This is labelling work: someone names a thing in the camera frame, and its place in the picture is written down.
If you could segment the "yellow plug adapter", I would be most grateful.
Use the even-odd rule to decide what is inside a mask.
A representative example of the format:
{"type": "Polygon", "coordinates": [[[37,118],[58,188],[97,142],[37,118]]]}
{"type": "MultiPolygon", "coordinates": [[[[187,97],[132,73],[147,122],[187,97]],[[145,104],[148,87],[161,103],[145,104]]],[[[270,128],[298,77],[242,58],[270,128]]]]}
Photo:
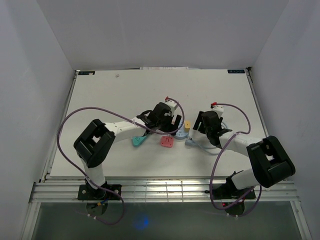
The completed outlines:
{"type": "Polygon", "coordinates": [[[184,122],[184,131],[188,133],[190,129],[191,129],[191,122],[189,120],[186,120],[184,122]]]}

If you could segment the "light blue round power strip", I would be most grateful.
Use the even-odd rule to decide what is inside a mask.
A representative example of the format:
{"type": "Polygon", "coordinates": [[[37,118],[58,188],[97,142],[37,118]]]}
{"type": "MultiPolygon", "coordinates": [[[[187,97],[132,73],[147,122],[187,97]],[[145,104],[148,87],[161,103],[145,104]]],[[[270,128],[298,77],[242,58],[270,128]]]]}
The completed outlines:
{"type": "Polygon", "coordinates": [[[177,140],[186,139],[189,136],[189,133],[185,131],[184,122],[181,120],[179,123],[180,129],[173,136],[177,140]]]}

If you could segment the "pink socket adapter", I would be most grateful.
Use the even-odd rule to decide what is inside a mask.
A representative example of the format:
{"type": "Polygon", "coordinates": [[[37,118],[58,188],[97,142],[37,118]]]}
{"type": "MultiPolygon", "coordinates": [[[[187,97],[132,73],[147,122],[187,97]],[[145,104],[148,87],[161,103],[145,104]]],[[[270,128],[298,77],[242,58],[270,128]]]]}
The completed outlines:
{"type": "Polygon", "coordinates": [[[160,145],[165,148],[172,148],[174,145],[174,138],[172,136],[162,136],[160,145]]]}

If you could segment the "teal triangular power strip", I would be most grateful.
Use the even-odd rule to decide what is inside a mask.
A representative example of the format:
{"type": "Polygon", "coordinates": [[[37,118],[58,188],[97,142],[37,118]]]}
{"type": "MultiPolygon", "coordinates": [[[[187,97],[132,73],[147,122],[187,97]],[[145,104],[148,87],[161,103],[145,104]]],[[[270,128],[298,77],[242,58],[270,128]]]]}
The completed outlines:
{"type": "Polygon", "coordinates": [[[146,136],[134,136],[131,139],[132,145],[137,148],[137,147],[141,146],[147,138],[148,138],[147,135],[146,136]]]}

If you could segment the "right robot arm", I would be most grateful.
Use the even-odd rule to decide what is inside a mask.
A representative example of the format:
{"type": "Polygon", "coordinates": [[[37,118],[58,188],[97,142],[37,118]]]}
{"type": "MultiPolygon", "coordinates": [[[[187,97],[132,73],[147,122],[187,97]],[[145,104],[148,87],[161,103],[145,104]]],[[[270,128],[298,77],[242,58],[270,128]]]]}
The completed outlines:
{"type": "Polygon", "coordinates": [[[236,133],[222,126],[223,118],[213,110],[200,111],[193,129],[206,135],[214,147],[231,150],[248,157],[251,168],[234,172],[224,184],[210,186],[209,194],[214,200],[237,199],[250,188],[269,188],[296,173],[295,165],[277,137],[251,137],[236,133]]]}

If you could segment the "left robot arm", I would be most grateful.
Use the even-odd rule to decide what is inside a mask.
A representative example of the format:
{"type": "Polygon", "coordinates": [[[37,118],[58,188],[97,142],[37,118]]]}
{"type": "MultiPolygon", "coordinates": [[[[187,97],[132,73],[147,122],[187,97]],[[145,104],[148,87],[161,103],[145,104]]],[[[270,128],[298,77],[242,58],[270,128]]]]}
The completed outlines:
{"type": "Polygon", "coordinates": [[[80,157],[85,172],[88,193],[100,200],[106,195],[106,179],[102,163],[114,143],[144,137],[150,134],[175,135],[181,128],[180,121],[184,115],[175,115],[180,105],[172,98],[159,102],[154,109],[146,110],[136,117],[123,121],[102,122],[94,119],[75,140],[73,147],[80,157]]]}

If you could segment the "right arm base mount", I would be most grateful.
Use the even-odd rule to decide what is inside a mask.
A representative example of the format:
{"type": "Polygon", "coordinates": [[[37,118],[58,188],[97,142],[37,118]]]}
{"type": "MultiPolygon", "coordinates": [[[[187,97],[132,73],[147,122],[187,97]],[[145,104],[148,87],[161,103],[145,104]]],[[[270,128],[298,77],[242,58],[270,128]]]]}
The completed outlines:
{"type": "Polygon", "coordinates": [[[226,182],[223,184],[214,183],[212,185],[212,193],[214,200],[237,200],[249,199],[254,200],[256,194],[253,187],[237,189],[233,183],[226,182]]]}

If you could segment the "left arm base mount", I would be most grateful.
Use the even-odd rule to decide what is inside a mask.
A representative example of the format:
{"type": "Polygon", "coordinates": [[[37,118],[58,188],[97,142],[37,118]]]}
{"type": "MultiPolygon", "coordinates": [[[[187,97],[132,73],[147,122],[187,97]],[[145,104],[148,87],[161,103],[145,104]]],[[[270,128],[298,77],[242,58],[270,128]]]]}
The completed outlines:
{"type": "MultiPolygon", "coordinates": [[[[119,196],[122,192],[120,184],[104,184],[102,186],[119,196]]],[[[80,201],[103,201],[103,200],[120,200],[120,197],[110,191],[105,191],[100,188],[94,189],[89,184],[82,184],[78,188],[77,200],[80,201]]]]}

